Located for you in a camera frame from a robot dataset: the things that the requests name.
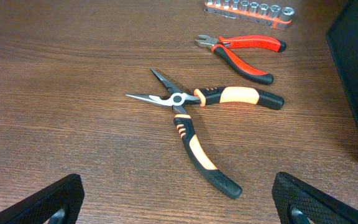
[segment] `hand tool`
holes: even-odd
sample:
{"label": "hand tool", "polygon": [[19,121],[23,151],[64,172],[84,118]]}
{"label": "hand tool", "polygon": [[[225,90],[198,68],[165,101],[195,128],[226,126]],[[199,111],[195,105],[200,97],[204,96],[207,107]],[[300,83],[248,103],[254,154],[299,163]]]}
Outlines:
{"label": "hand tool", "polygon": [[182,92],[154,69],[151,68],[151,71],[171,94],[171,97],[163,100],[159,96],[145,94],[127,94],[126,96],[165,106],[176,112],[177,115],[175,115],[173,123],[177,127],[186,152],[194,166],[209,183],[226,196],[232,199],[238,198],[242,193],[241,187],[219,171],[206,156],[198,141],[191,117],[186,113],[185,105],[205,106],[214,103],[244,102],[279,110],[284,104],[284,99],[263,90],[234,86],[196,89],[194,96],[192,96]]}
{"label": "hand tool", "polygon": [[286,29],[292,22],[292,17],[295,11],[288,12],[288,9],[280,13],[280,6],[276,12],[276,7],[269,10],[266,4],[259,4],[257,2],[233,0],[231,7],[229,0],[205,0],[204,11],[232,19],[245,19],[249,22],[254,22],[266,25],[277,29]]}
{"label": "hand tool", "polygon": [[273,75],[253,68],[233,54],[228,48],[260,47],[276,52],[282,52],[287,47],[286,43],[263,35],[247,35],[232,38],[212,38],[208,35],[199,35],[196,40],[200,47],[210,48],[212,52],[220,56],[234,71],[242,77],[253,82],[270,85],[273,83]]}

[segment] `pliers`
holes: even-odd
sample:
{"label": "pliers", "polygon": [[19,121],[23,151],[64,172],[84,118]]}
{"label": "pliers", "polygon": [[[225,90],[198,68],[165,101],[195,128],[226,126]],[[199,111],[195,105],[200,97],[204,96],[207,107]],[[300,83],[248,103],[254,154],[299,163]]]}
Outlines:
{"label": "pliers", "polygon": [[273,83],[273,75],[253,68],[233,54],[228,48],[260,47],[276,52],[282,52],[287,47],[281,40],[264,35],[247,35],[232,38],[212,38],[208,35],[199,35],[196,40],[200,47],[210,48],[212,52],[220,56],[226,63],[242,77],[264,85]]}
{"label": "pliers", "polygon": [[145,94],[127,94],[138,100],[146,101],[155,105],[171,108],[177,114],[173,119],[180,137],[185,145],[186,152],[198,169],[200,174],[214,187],[227,195],[229,198],[236,199],[242,189],[233,180],[225,176],[219,169],[208,159],[195,133],[191,117],[187,115],[185,105],[210,105],[214,103],[225,102],[244,102],[255,105],[265,106],[274,110],[279,110],[284,104],[284,99],[272,93],[247,87],[218,87],[196,89],[194,96],[182,92],[174,84],[170,83],[161,74],[151,68],[152,73],[159,82],[171,94],[167,100],[159,96]]}

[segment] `needle-nose pliers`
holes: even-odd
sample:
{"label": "needle-nose pliers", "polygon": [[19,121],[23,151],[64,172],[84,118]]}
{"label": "needle-nose pliers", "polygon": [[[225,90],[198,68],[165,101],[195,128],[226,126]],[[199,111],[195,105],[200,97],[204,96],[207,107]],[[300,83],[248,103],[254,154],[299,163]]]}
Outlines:
{"label": "needle-nose pliers", "polygon": [[159,82],[171,94],[167,100],[159,96],[145,94],[127,94],[138,100],[166,106],[177,113],[173,119],[180,137],[185,145],[190,160],[201,173],[201,175],[214,187],[232,199],[238,198],[242,189],[233,180],[225,176],[208,159],[195,133],[191,117],[187,115],[185,105],[210,105],[225,102],[244,102],[279,110],[284,104],[284,99],[272,93],[247,87],[218,87],[196,89],[194,96],[182,92],[174,84],[165,79],[161,74],[151,68],[151,71]]}
{"label": "needle-nose pliers", "polygon": [[197,45],[210,48],[212,52],[220,56],[239,75],[264,85],[273,83],[273,75],[249,66],[228,48],[259,47],[282,52],[287,47],[284,41],[264,35],[246,35],[232,38],[212,38],[208,35],[199,35],[198,38],[200,40],[195,40]]}

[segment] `wood grain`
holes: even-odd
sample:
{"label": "wood grain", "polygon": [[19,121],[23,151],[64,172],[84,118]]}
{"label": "wood grain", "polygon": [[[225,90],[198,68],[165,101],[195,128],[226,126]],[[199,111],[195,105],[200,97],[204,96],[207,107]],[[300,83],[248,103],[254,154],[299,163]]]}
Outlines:
{"label": "wood grain", "polygon": [[[324,37],[344,1],[265,1],[296,10],[288,30],[205,14],[203,1],[0,1],[0,211],[77,173],[78,223],[278,223],[280,171],[358,209],[358,130]],[[284,40],[280,54],[233,50],[275,83],[241,78],[194,44],[198,34]],[[280,111],[186,108],[239,199],[197,173],[172,111],[124,96],[167,94],[149,67],[190,92],[239,85],[284,97]]]}

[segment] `red and black pliers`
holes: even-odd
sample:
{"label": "red and black pliers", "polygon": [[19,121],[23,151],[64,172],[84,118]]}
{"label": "red and black pliers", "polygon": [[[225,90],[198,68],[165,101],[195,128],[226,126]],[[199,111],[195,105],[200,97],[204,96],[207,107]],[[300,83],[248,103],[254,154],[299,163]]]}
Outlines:
{"label": "red and black pliers", "polygon": [[263,90],[238,86],[196,89],[194,95],[189,95],[182,92],[154,69],[151,68],[151,71],[171,96],[166,100],[159,96],[146,94],[127,94],[127,96],[164,106],[176,112],[173,123],[192,163],[214,187],[232,199],[238,198],[242,193],[241,187],[219,171],[208,159],[198,141],[191,117],[186,113],[185,105],[205,106],[215,103],[243,102],[279,110],[284,104],[284,99]]}
{"label": "red and black pliers", "polygon": [[249,66],[228,48],[260,47],[282,52],[287,47],[284,41],[264,35],[247,35],[232,38],[218,37],[217,39],[208,35],[199,35],[198,37],[200,40],[196,40],[197,45],[210,48],[212,52],[223,58],[242,77],[264,85],[273,83],[273,75]]}

